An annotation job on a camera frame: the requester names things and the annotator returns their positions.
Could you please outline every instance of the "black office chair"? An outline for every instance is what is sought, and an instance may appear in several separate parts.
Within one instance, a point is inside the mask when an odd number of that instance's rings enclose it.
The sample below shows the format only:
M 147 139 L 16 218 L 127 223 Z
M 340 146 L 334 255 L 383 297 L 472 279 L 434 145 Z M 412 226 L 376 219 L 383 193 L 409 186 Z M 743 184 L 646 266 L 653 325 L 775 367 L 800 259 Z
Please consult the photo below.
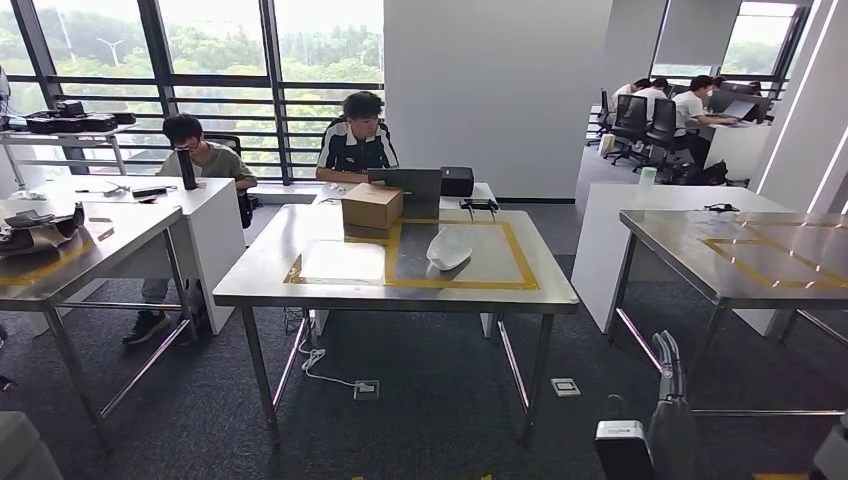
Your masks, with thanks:
M 656 99 L 654 102 L 654 119 L 645 134 L 645 143 L 662 148 L 663 157 L 658 164 L 653 164 L 649 159 L 645 159 L 633 168 L 633 173 L 648 166 L 656 166 L 658 171 L 663 171 L 667 166 L 669 154 L 675 157 L 677 153 L 674 144 L 675 131 L 677 131 L 677 105 L 672 100 Z
M 224 135 L 224 134 L 204 134 L 203 138 L 205 140 L 209 140 L 212 143 L 217 143 L 219 145 L 224 145 L 225 147 L 230 147 L 233 149 L 238 156 L 241 156 L 241 139 L 235 135 Z
M 630 143 L 624 147 L 624 150 L 609 152 L 604 155 L 604 158 L 610 155 L 616 155 L 612 159 L 612 164 L 615 165 L 615 162 L 622 158 L 633 159 L 637 157 L 637 159 L 641 159 L 644 157 L 644 155 L 633 150 L 633 144 L 639 141 L 645 141 L 645 132 L 648 130 L 647 115 L 647 98 L 634 95 L 619 95 L 615 125 L 612 126 L 611 133 L 616 137 L 630 140 Z
M 586 146 L 590 146 L 593 144 L 600 144 L 601 137 L 609 133 L 612 130 L 612 124 L 609 123 L 610 112 L 609 112 L 609 97 L 607 96 L 606 89 L 601 89 L 601 111 L 598 112 L 598 130 L 595 132 L 595 136 L 598 138 L 593 138 L 591 140 L 586 141 Z

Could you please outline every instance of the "black box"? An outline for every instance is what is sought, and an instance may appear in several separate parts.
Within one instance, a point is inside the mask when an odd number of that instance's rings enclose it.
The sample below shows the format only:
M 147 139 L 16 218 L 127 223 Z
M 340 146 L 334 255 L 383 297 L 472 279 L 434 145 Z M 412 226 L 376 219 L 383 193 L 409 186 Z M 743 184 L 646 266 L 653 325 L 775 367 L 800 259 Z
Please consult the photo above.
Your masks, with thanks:
M 442 196 L 469 197 L 474 191 L 471 167 L 442 167 Z

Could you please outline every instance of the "desk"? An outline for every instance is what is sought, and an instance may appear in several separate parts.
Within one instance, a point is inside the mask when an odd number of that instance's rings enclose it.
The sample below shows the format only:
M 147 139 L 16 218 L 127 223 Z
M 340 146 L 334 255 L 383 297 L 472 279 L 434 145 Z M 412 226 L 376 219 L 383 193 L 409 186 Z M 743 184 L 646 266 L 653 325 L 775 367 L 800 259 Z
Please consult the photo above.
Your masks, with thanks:
M 3 200 L 0 201 L 0 218 L 6 218 L 28 209 L 37 209 L 41 214 L 63 215 L 73 211 L 73 203 Z M 185 292 L 177 282 L 177 293 L 181 305 L 177 307 L 185 315 L 178 325 L 150 356 L 141 369 L 109 403 L 97 410 L 92 401 L 76 350 L 68 337 L 57 308 L 73 293 L 91 280 L 108 275 L 144 245 L 161 238 L 168 252 L 173 278 L 181 278 L 180 265 L 174 255 L 170 228 L 180 219 L 180 210 L 172 206 L 110 205 L 102 203 L 84 204 L 85 225 L 75 237 L 57 250 L 37 254 L 6 257 L 0 259 L 0 310 L 43 312 L 56 340 L 83 408 L 105 449 L 109 442 L 103 421 L 141 379 L 153 363 L 167 350 L 179 332 L 191 324 L 187 311 Z M 134 308 L 133 304 L 85 304 L 86 308 Z
M 121 156 L 121 148 L 118 145 L 118 138 L 115 136 L 118 133 L 123 133 L 126 130 L 134 128 L 132 125 L 121 125 L 114 130 L 108 132 L 79 132 L 79 133 L 53 133 L 50 135 L 40 135 L 32 132 L 16 132 L 14 130 L 6 130 L 0 132 L 0 144 L 6 150 L 6 155 L 9 157 L 9 163 L 12 166 L 12 171 L 15 174 L 15 181 L 21 190 L 26 189 L 24 177 L 18 170 L 18 165 L 59 165 L 59 166 L 107 166 L 118 167 L 121 175 L 127 174 L 127 168 L 124 166 L 124 160 Z M 76 148 L 91 148 L 108 143 L 112 146 L 112 151 L 115 152 L 115 160 L 15 160 L 12 155 L 10 145 L 52 145 L 58 147 L 76 147 Z
M 722 160 L 727 164 L 727 178 L 754 178 L 757 164 L 768 140 L 770 125 L 749 124 L 744 127 L 708 125 L 699 129 L 702 138 L 711 142 L 705 167 Z
M 612 319 L 615 285 L 624 268 L 627 239 L 630 231 L 618 220 L 620 210 L 703 210 L 704 205 L 731 203 L 746 212 L 790 212 L 786 208 L 739 187 L 705 187 L 622 184 L 592 184 L 574 273 L 571 281 L 595 323 L 606 332 Z M 633 281 L 675 280 L 663 262 L 651 252 L 637 248 L 633 254 Z M 769 333 L 772 315 L 769 312 L 737 311 L 761 335 Z
M 160 195 L 156 204 L 179 207 L 182 211 L 172 229 L 177 258 L 186 277 L 200 280 L 212 333 L 217 335 L 233 309 L 215 305 L 212 289 L 244 253 L 244 234 L 235 182 L 229 178 L 201 178 L 198 182 L 205 186 L 186 191 L 179 177 L 72 175 L 48 182 L 33 191 L 45 194 L 48 199 L 126 204 L 136 203 L 129 192 L 114 197 L 104 197 L 101 192 L 112 190 L 114 184 L 130 188 L 175 187 Z M 162 255 L 164 248 L 161 242 L 152 242 L 110 274 L 114 278 L 170 278 L 170 269 Z
M 471 222 L 442 210 L 441 224 L 462 228 L 473 249 L 464 267 L 428 268 L 435 220 L 399 220 L 387 241 L 346 241 L 341 208 L 286 205 L 215 288 L 215 301 L 239 307 L 271 439 L 280 442 L 276 409 L 308 320 L 300 323 L 279 386 L 271 391 L 253 315 L 258 306 L 416 312 L 506 312 L 542 315 L 529 388 L 518 371 L 503 322 L 497 325 L 525 411 L 530 438 L 555 314 L 577 309 L 577 295 L 530 217 L 499 212 L 497 222 Z
M 802 213 L 717 213 L 625 210 L 630 230 L 627 258 L 616 285 L 615 327 L 623 323 L 658 372 L 660 363 L 622 307 L 633 252 L 645 245 L 713 305 L 706 336 L 689 366 L 693 381 L 699 362 L 732 308 L 848 308 L 848 217 Z M 842 415 L 842 411 L 701 410 L 716 416 Z

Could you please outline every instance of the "laptop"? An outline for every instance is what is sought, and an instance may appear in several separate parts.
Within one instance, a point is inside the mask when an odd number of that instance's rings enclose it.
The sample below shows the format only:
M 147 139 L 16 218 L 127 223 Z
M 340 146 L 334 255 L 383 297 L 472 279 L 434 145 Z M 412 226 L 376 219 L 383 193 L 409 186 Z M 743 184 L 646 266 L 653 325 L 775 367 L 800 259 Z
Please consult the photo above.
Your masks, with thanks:
M 369 168 L 368 183 L 402 189 L 406 218 L 439 218 L 441 170 Z

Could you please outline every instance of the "young man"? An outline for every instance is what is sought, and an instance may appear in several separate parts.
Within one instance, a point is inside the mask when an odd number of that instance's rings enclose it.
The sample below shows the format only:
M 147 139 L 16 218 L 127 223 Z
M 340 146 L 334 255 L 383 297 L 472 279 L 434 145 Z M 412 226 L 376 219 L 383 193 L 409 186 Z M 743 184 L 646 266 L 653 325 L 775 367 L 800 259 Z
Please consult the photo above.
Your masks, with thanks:
M 644 88 L 634 93 L 634 96 L 637 97 L 645 97 L 648 99 L 648 109 L 647 109 L 647 117 L 648 122 L 650 123 L 654 119 L 654 102 L 658 98 L 662 98 L 663 100 L 668 100 L 668 97 L 665 96 L 665 89 L 668 88 L 668 80 L 665 77 L 657 77 L 651 82 L 650 88 Z
M 615 93 L 612 94 L 612 97 L 609 99 L 610 102 L 610 115 L 612 119 L 610 122 L 615 122 L 615 112 L 618 110 L 618 96 L 619 95 L 633 95 L 634 93 L 644 90 L 651 86 L 651 81 L 647 78 L 640 78 L 633 83 L 627 83 L 621 86 Z
M 344 113 L 330 122 L 321 140 L 318 180 L 366 183 L 369 168 L 397 168 L 389 128 L 379 120 L 382 111 L 383 100 L 371 92 L 345 99 Z
M 194 174 L 198 177 L 232 178 L 236 181 L 239 194 L 256 186 L 256 177 L 242 162 L 241 158 L 229 147 L 203 139 L 203 127 L 191 115 L 180 114 L 165 119 L 162 131 L 168 140 L 177 148 L 186 148 L 191 157 Z M 171 153 L 162 165 L 157 175 L 179 177 L 180 163 L 177 152 Z M 168 293 L 166 278 L 148 278 L 144 281 L 141 296 L 144 303 L 161 304 L 165 302 Z M 124 344 L 135 345 L 146 342 L 157 331 L 170 323 L 168 316 L 162 311 L 142 310 L 138 312 L 135 327 L 124 337 Z M 187 331 L 180 334 L 178 343 L 190 343 Z
M 687 92 L 673 99 L 677 108 L 677 131 L 674 133 L 674 143 L 678 150 L 688 149 L 692 160 L 702 169 L 710 151 L 710 142 L 701 137 L 697 131 L 687 131 L 686 123 L 696 121 L 698 126 L 707 126 L 732 125 L 738 121 L 735 118 L 708 117 L 704 113 L 704 98 L 712 87 L 712 78 L 707 75 L 698 75 L 689 83 Z

